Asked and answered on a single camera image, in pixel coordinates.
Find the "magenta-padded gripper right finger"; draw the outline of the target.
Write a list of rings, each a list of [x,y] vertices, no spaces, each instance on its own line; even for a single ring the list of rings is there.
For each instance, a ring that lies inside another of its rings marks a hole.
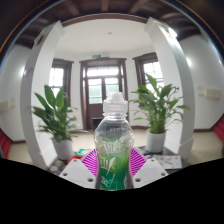
[[[135,148],[132,148],[130,152],[129,172],[134,188],[141,188],[168,176],[168,173],[155,158],[147,159]]]

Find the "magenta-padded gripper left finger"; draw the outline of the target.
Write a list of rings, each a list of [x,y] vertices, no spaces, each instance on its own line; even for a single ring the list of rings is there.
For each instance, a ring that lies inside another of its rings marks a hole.
[[[60,177],[84,188],[95,189],[98,176],[98,160],[95,149],[81,159],[73,158]]]

